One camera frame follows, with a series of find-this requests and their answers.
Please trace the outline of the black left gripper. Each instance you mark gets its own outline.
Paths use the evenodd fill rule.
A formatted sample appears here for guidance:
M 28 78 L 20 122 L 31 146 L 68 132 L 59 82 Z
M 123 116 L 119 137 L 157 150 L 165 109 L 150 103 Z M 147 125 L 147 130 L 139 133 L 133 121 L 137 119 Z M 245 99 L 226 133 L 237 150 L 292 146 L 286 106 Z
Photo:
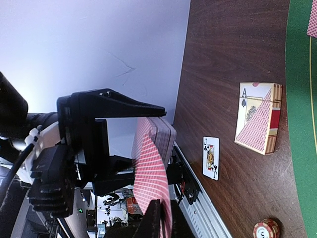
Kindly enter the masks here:
M 57 100 L 63 144 L 72 148 L 78 183 L 91 182 L 94 195 L 103 196 L 133 185 L 134 161 L 109 156 L 107 121 L 102 118 L 163 117 L 162 106 L 129 98 L 112 89 L 73 93 Z

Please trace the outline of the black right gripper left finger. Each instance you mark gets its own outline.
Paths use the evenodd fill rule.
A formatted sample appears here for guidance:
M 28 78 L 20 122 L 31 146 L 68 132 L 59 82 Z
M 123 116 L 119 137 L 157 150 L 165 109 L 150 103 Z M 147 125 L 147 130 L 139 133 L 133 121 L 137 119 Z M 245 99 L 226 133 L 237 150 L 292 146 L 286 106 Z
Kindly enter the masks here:
M 114 227 L 106 231 L 107 238 L 159 238 L 161 234 L 161 203 L 151 200 L 136 226 Z

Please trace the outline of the red five chip stack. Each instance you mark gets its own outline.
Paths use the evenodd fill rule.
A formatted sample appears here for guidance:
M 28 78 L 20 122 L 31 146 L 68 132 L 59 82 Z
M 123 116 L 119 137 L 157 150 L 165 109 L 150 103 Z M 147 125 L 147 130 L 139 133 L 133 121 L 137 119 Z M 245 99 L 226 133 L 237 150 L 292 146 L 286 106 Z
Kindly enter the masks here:
M 270 218 L 263 219 L 254 225 L 254 238 L 280 238 L 280 227 L 278 223 Z

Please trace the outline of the jack of clubs card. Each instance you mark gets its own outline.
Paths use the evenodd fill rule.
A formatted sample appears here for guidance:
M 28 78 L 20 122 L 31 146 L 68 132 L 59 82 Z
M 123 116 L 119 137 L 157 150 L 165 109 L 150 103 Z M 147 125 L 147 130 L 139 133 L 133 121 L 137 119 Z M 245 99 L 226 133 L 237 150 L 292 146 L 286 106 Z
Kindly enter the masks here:
M 219 177 L 219 138 L 203 137 L 203 175 L 218 181 Z

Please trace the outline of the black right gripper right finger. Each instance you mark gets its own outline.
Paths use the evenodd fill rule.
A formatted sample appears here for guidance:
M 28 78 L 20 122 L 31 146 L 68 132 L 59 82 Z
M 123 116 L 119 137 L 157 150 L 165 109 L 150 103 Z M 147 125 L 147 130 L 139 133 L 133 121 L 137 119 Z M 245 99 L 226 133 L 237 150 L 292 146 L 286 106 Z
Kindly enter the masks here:
M 194 234 L 191 231 L 178 203 L 176 200 L 171 201 L 172 211 L 172 238 L 194 238 Z

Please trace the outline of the red backed card deck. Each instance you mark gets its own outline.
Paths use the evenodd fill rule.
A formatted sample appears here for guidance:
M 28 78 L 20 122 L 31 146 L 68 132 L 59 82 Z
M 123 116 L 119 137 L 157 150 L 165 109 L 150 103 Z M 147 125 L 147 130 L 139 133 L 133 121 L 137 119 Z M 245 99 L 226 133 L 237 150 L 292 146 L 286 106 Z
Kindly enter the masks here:
M 148 117 L 147 120 L 150 124 L 148 136 L 158 149 L 167 170 L 177 136 L 176 130 L 162 117 Z

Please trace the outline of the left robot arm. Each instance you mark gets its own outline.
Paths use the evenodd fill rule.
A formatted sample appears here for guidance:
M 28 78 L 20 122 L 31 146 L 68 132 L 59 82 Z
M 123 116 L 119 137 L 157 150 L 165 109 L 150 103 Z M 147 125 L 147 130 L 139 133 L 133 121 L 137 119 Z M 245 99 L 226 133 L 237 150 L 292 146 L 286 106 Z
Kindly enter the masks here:
M 9 179 L 31 185 L 32 199 L 68 198 L 88 183 L 106 185 L 129 159 L 109 151 L 108 118 L 162 117 L 165 108 L 112 89 L 76 92 L 57 111 L 30 113 L 26 100 L 0 77 L 0 155 L 12 163 Z

